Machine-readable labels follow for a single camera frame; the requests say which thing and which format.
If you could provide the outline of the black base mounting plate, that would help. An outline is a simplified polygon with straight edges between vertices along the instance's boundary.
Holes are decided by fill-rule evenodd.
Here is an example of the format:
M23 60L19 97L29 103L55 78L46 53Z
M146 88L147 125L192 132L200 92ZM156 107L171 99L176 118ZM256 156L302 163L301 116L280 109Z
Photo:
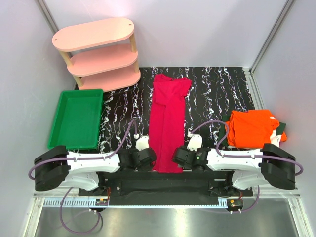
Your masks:
M239 190L231 183L231 171L158 173L99 172L98 187L79 196L110 195L111 206L218 205L218 198L251 197L251 188Z

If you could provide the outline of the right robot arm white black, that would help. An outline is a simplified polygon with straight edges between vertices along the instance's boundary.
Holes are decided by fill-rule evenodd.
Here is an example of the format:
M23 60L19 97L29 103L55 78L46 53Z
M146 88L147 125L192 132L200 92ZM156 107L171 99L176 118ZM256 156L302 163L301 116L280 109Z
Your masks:
M261 149L224 151L215 148L177 148L172 161L191 171L231 171L224 183L228 195L241 190L269 184L283 190L296 188L296 158L285 150L264 144Z

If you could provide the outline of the red t-shirt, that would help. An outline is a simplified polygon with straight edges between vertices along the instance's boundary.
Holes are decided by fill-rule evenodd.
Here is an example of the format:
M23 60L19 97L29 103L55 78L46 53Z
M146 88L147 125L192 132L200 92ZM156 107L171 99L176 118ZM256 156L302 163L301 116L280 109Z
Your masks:
M173 79L163 74L154 78L149 145L157 156L154 171L159 173L182 172L172 158L184 145L185 97L191 84L188 78Z

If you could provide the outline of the green plastic tray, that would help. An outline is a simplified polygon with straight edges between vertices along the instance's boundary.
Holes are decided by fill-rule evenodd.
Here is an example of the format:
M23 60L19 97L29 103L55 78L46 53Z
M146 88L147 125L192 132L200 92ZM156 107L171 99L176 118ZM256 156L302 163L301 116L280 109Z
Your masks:
M67 90L60 94L48 148L68 150L97 147L103 105L103 90Z

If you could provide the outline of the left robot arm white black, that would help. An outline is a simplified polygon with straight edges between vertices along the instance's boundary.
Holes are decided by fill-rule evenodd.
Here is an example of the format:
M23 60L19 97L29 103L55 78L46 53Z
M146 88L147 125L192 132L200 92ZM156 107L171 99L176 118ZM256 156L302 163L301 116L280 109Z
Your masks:
M81 188L102 195L107 188L98 172L118 173L150 170L157 156L152 148L118 149L116 152L74 153L57 146L34 160L29 178L38 192L58 187Z

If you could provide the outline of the pink three-tier shelf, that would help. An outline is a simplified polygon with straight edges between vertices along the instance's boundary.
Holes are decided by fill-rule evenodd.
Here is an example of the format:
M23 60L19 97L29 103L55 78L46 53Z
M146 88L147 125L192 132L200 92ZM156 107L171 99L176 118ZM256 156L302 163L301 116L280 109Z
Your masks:
M104 92L135 85L141 77L134 23L108 18L57 31L52 43L81 90Z

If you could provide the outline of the aluminium frame rail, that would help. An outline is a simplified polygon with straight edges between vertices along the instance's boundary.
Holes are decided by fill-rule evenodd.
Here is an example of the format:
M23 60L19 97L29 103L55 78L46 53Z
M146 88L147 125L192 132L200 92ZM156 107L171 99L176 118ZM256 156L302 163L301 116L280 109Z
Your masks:
M265 105L254 75L249 68L243 68L243 71L255 109L264 109ZM261 185L260 198L300 198L300 194L297 188L294 190L282 190L271 185Z

